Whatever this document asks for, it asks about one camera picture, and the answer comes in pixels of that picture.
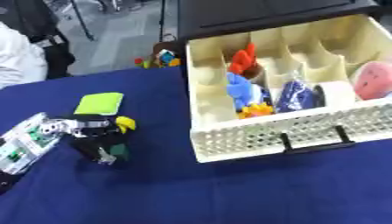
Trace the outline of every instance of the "green sponge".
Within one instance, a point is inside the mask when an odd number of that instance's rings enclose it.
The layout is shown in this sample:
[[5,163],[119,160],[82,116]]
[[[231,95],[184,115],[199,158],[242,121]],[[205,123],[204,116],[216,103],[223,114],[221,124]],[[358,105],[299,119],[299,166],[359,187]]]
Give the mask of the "green sponge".
[[117,114],[122,100],[123,94],[120,93],[88,94],[81,99],[74,113],[76,115],[113,116]]

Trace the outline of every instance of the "dark blue plush toy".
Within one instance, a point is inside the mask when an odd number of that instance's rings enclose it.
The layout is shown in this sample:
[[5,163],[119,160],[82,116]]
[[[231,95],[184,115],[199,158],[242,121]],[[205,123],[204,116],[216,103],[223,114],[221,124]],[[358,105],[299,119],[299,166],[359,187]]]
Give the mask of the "dark blue plush toy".
[[282,94],[276,104],[276,112],[284,113],[301,109],[314,108],[314,93],[306,85],[297,80],[284,85]]

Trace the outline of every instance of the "red plush toy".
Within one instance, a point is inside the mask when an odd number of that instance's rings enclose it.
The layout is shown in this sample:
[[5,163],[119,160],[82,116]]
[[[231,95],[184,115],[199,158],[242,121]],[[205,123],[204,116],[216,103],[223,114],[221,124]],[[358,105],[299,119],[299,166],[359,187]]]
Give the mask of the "red plush toy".
[[255,50],[255,45],[249,43],[245,50],[238,51],[233,56],[233,61],[228,71],[239,74],[248,80],[255,78],[261,72],[261,67],[256,62]]

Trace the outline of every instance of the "blue plush toy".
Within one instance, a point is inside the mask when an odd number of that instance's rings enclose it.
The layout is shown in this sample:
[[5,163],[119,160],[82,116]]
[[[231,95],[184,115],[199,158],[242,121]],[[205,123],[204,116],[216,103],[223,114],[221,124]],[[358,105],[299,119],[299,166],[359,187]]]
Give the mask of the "blue plush toy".
[[252,84],[249,80],[235,73],[227,73],[227,79],[227,93],[233,97],[235,109],[242,110],[252,100]]

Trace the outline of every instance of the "drawer compartment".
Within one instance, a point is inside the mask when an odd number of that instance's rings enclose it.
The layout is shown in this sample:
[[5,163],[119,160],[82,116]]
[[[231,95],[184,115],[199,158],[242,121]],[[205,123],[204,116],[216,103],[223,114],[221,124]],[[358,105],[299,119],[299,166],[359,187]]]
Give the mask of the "drawer compartment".
[[312,108],[240,120],[227,93],[227,70],[233,55],[249,42],[264,69],[254,83],[266,87],[276,102],[295,72],[313,87],[349,82],[356,69],[372,60],[389,59],[391,35],[364,15],[336,17],[260,31],[190,40],[186,46],[191,138],[199,162],[245,158],[340,141],[341,126],[355,142],[388,138],[392,104],[388,99],[361,101],[345,108]]

